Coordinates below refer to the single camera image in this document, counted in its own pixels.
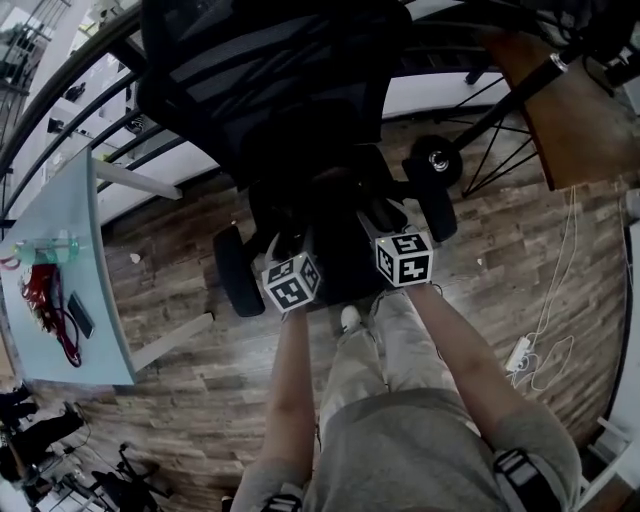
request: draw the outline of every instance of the light blue desk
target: light blue desk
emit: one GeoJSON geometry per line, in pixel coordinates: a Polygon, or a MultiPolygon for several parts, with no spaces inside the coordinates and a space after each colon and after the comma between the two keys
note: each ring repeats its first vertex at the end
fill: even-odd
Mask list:
{"type": "Polygon", "coordinates": [[[41,330],[22,298],[19,279],[28,268],[0,272],[11,337],[18,350],[24,377],[82,384],[133,384],[135,374],[173,347],[213,322],[204,314],[159,340],[130,354],[107,271],[97,211],[96,173],[108,181],[177,199],[179,191],[135,173],[91,159],[85,151],[54,176],[31,202],[0,244],[0,255],[21,240],[58,238],[66,230],[77,239],[75,261],[60,265],[65,304],[75,292],[95,325],[90,339],[79,333],[82,366],[67,361],[58,341],[41,330]]]}

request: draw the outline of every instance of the gray t-shirt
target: gray t-shirt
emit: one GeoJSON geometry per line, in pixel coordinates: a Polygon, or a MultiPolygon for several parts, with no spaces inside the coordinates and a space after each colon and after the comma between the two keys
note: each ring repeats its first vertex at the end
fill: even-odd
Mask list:
{"type": "Polygon", "coordinates": [[[553,470],[564,508],[575,503],[578,452],[545,406],[532,402],[505,418],[486,442],[467,423],[460,397],[446,390],[389,393],[348,405],[329,420],[311,482],[285,461],[257,462],[246,469],[232,512],[260,511],[282,493],[302,496],[304,512],[506,511],[493,450],[515,448],[553,470]]]}

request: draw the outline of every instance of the smartphone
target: smartphone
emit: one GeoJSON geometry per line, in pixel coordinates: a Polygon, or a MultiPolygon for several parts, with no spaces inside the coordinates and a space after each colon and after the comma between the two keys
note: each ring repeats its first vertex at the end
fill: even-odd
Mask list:
{"type": "Polygon", "coordinates": [[[87,314],[87,311],[80,303],[76,292],[73,292],[71,294],[71,298],[69,299],[69,304],[67,304],[67,307],[69,308],[69,313],[71,313],[71,316],[76,321],[76,324],[78,324],[78,329],[80,329],[80,332],[84,334],[85,338],[91,338],[95,327],[93,325],[93,322],[91,321],[91,318],[87,314]]]}

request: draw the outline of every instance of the gray pants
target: gray pants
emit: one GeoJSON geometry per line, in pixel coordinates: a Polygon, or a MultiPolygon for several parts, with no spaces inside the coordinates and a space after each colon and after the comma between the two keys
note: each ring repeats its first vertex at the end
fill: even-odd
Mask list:
{"type": "Polygon", "coordinates": [[[345,333],[338,342],[320,409],[320,436],[329,419],[345,405],[383,393],[418,388],[457,392],[413,304],[402,291],[376,299],[369,325],[345,333]],[[376,339],[386,350],[386,382],[376,339]]]}

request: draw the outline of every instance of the office chair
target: office chair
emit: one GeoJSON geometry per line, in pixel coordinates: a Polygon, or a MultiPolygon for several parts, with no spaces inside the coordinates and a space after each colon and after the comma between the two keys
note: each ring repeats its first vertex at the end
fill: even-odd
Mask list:
{"type": "Polygon", "coordinates": [[[117,466],[120,476],[113,472],[93,471],[91,474],[96,479],[96,484],[91,487],[91,490],[95,491],[98,487],[102,487],[114,505],[120,509],[120,512],[145,512],[146,510],[155,512],[160,507],[151,493],[168,499],[173,495],[173,491],[171,489],[161,491],[146,482],[147,478],[158,472],[159,466],[155,466],[151,471],[142,475],[136,473],[124,454],[127,448],[128,446],[123,444],[118,451],[122,459],[117,466]]]}
{"type": "Polygon", "coordinates": [[[251,239],[235,226],[214,239],[240,316],[265,309],[251,262],[278,234],[276,259],[312,247],[317,299],[333,304],[382,289],[363,225],[402,232],[404,199],[419,201],[436,241],[455,233],[446,187],[462,161],[429,158],[447,141],[421,141],[403,163],[408,181],[392,178],[373,145],[411,29],[397,0],[142,0],[141,28],[149,69],[140,108],[248,189],[251,239]]]}

